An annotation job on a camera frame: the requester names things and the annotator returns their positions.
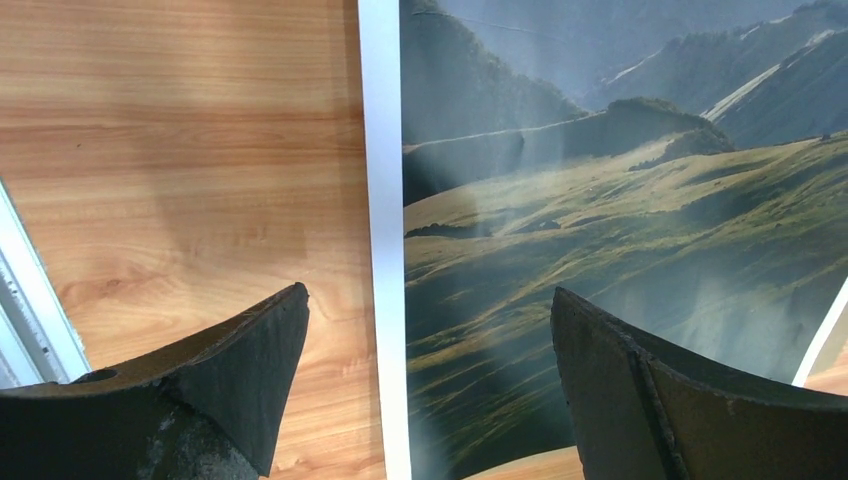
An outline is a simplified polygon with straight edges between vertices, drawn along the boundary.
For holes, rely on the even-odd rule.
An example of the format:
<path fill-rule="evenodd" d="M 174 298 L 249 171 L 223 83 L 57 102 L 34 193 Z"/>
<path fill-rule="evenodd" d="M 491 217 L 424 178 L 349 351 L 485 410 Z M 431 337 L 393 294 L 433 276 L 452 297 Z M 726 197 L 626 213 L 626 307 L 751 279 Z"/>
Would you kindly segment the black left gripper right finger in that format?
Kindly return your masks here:
<path fill-rule="evenodd" d="M 588 479 L 843 479 L 847 399 L 766 379 L 557 288 L 550 328 Z"/>

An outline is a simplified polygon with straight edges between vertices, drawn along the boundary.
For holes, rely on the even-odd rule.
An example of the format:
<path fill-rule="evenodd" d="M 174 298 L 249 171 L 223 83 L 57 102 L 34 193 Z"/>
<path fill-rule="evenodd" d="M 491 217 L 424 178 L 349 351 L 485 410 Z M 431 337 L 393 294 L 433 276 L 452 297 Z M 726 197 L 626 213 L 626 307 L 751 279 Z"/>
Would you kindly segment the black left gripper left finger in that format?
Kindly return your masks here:
<path fill-rule="evenodd" d="M 1 394 L 5 479 L 260 479 L 305 344 L 294 283 L 236 316 L 66 384 Z"/>

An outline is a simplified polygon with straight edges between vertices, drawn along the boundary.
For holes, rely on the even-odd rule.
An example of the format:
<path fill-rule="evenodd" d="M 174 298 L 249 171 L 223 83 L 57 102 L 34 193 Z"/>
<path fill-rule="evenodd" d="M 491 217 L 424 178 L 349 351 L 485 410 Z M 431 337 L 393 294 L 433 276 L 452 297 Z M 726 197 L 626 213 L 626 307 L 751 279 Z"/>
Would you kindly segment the landscape photo print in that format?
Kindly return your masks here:
<path fill-rule="evenodd" d="M 843 1 L 363 1 L 391 479 L 585 461 L 562 290 L 791 388 L 847 355 Z"/>

